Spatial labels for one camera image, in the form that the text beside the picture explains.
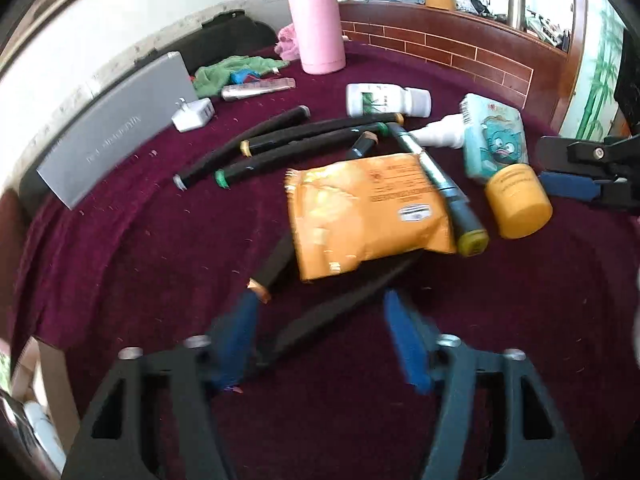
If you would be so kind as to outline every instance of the wooden shelf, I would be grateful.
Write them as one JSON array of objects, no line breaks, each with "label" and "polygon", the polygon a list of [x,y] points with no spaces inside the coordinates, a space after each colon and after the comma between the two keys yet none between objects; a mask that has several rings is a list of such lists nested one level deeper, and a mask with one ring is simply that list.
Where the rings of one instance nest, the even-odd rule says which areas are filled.
[{"label": "wooden shelf", "polygon": [[451,10],[434,9],[433,7],[427,7],[427,6],[417,5],[417,4],[405,4],[402,2],[382,2],[378,0],[370,0],[368,2],[363,2],[361,0],[347,0],[347,1],[341,2],[340,5],[341,6],[349,6],[349,5],[394,6],[394,7],[404,7],[406,9],[411,9],[411,10],[421,9],[427,12],[450,14],[450,15],[457,16],[459,18],[463,18],[464,20],[480,23],[481,25],[487,25],[489,27],[495,27],[495,28],[499,28],[500,30],[505,30],[510,34],[514,34],[515,36],[526,38],[527,40],[532,41],[533,43],[536,43],[543,48],[546,48],[550,52],[553,52],[554,54],[558,55],[563,59],[567,57],[567,54],[562,50],[560,50],[559,48],[555,48],[549,45],[548,43],[545,43],[544,41],[540,40],[539,38],[532,36],[531,34],[527,34],[526,32],[522,32],[520,30],[516,30],[513,27],[509,27],[508,25],[496,22],[494,20],[488,20],[486,18],[481,18],[480,16],[474,16],[472,14],[469,14],[468,12],[461,12],[458,10],[455,12],[452,12]]}]

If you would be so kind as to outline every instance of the wooden cabinet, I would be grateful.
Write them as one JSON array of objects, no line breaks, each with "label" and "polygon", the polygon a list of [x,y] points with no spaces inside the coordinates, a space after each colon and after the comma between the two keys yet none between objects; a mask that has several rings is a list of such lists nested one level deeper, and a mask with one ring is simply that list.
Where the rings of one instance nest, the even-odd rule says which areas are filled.
[{"label": "wooden cabinet", "polygon": [[345,35],[441,63],[549,124],[567,54],[529,34],[462,12],[388,2],[340,4]]}]

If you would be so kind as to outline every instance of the cartoon character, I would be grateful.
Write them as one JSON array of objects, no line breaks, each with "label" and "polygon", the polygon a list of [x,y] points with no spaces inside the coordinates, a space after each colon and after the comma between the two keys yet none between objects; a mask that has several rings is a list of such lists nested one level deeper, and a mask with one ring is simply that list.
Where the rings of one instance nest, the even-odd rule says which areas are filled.
[{"label": "cartoon character", "polygon": [[502,116],[487,117],[482,122],[487,150],[481,148],[482,163],[489,167],[515,164],[522,157],[520,134],[512,130],[513,123]]}]

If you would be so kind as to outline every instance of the barcode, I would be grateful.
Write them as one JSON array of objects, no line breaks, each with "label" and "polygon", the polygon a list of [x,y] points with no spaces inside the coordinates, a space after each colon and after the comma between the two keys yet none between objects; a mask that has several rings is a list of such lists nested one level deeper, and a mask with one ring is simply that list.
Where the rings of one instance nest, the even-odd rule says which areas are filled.
[{"label": "barcode", "polygon": [[465,126],[470,126],[471,123],[472,123],[471,112],[469,111],[468,101],[466,99],[464,99],[460,103],[460,110],[462,111],[462,121],[463,121],[463,123],[465,124]]}]

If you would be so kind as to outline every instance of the gray laptop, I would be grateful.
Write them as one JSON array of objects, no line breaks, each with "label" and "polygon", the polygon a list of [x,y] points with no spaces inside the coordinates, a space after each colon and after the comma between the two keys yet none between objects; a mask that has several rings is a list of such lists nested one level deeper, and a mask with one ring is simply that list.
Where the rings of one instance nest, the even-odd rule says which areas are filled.
[{"label": "gray laptop", "polygon": [[38,173],[75,207],[119,162],[171,123],[180,98],[197,99],[179,52],[156,59],[98,97],[60,136]]}]

